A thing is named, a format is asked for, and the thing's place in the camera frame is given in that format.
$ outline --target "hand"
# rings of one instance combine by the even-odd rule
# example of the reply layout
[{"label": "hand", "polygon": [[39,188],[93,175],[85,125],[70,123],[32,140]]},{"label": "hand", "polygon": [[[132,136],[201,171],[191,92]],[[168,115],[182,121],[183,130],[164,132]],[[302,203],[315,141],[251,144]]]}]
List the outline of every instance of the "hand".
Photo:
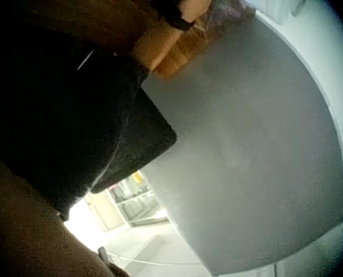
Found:
[{"label": "hand", "polygon": [[182,0],[179,8],[182,12],[182,19],[193,22],[207,12],[212,0]]}]

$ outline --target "gray surface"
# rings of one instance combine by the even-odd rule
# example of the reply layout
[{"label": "gray surface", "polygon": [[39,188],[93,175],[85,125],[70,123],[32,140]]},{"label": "gray surface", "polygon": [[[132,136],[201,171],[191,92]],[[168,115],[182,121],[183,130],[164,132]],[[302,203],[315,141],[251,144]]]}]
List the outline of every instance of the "gray surface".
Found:
[{"label": "gray surface", "polygon": [[325,101],[258,21],[144,88],[178,141],[144,169],[213,275],[295,253],[342,220],[343,169]]}]

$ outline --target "black fabric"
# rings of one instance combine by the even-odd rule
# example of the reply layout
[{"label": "black fabric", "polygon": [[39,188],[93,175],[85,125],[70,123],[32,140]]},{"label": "black fabric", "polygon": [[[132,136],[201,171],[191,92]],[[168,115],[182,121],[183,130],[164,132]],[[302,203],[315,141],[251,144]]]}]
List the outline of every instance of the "black fabric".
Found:
[{"label": "black fabric", "polygon": [[99,193],[130,176],[161,155],[175,141],[174,130],[146,94],[139,92],[113,162],[91,192]]},{"label": "black fabric", "polygon": [[0,41],[0,160],[67,214],[114,161],[148,70],[63,33],[14,24],[10,34]]}]

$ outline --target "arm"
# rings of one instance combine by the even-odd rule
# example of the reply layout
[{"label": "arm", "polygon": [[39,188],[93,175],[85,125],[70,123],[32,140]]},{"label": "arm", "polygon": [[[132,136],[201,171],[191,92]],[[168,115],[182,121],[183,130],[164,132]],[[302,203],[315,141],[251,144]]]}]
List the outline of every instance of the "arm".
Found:
[{"label": "arm", "polygon": [[[182,19],[190,23],[195,21],[207,11],[210,3],[211,0],[182,0],[179,5]],[[153,70],[165,58],[182,33],[183,31],[175,29],[161,20],[135,43],[131,56],[146,68]]]},{"label": "arm", "polygon": [[113,276],[55,210],[1,162],[0,257],[12,276]]}]

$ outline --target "black wristband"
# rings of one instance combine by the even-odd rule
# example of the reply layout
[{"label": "black wristband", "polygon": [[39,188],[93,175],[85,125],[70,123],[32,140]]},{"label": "black wristband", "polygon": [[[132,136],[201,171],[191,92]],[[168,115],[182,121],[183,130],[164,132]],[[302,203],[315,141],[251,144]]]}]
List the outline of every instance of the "black wristband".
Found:
[{"label": "black wristband", "polygon": [[164,18],[165,21],[172,27],[188,31],[195,23],[182,19],[182,12],[178,8],[176,0],[152,0],[152,6],[157,10],[159,18]]}]

